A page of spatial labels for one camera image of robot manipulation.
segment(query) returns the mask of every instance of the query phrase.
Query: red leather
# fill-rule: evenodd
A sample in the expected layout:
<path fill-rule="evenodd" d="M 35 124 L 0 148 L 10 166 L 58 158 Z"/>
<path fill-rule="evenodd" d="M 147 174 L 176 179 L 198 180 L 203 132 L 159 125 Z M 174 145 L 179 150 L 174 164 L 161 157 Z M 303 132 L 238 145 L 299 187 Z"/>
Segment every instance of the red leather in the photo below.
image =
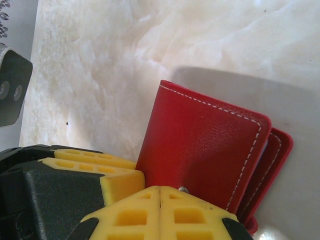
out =
<path fill-rule="evenodd" d="M 255 168 L 237 210 L 236 215 L 244 225 L 247 225 L 253 217 L 292 147 L 293 140 L 287 133 L 275 128 L 272 129 L 265 151 Z"/>
<path fill-rule="evenodd" d="M 292 148 L 286 133 L 271 129 L 260 113 L 162 80 L 136 169 L 146 188 L 186 187 L 240 214 L 254 233 L 253 213 Z"/>

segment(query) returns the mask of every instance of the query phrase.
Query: yellow foam block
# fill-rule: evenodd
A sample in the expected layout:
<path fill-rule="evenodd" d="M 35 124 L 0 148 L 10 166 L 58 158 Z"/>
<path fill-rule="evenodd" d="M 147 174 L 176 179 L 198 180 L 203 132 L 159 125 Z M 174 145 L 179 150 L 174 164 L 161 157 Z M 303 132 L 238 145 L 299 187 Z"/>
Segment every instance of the yellow foam block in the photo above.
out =
<path fill-rule="evenodd" d="M 58 149 L 54 151 L 54 157 L 76 162 L 114 166 L 125 169 L 135 169 L 134 161 L 126 160 L 107 153 L 95 153 L 75 149 Z"/>
<path fill-rule="evenodd" d="M 105 206 L 145 188 L 145 176 L 139 170 L 51 157 L 39 161 L 54 169 L 103 174 L 104 176 L 100 177 L 100 185 Z"/>
<path fill-rule="evenodd" d="M 152 186 L 87 215 L 98 218 L 90 240 L 231 240 L 217 206 L 169 186 Z"/>

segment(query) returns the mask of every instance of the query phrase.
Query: marble surface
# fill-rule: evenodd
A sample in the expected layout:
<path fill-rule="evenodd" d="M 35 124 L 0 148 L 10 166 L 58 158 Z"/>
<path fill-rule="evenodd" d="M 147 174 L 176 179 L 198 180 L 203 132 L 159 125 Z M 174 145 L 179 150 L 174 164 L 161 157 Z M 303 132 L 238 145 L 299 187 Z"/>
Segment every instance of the marble surface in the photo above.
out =
<path fill-rule="evenodd" d="M 319 13 L 318 0 L 39 0 L 20 144 L 136 160 L 170 80 L 292 135 L 254 239 L 318 239 Z"/>

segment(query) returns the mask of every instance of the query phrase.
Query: metal rivet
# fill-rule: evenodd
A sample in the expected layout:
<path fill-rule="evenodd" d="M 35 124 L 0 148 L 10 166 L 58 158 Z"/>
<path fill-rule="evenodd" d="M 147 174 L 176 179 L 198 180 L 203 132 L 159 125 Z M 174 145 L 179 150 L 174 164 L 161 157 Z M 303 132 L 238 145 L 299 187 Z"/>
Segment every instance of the metal rivet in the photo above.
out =
<path fill-rule="evenodd" d="M 179 187 L 180 192 L 189 193 L 188 189 L 186 189 L 184 186 Z"/>

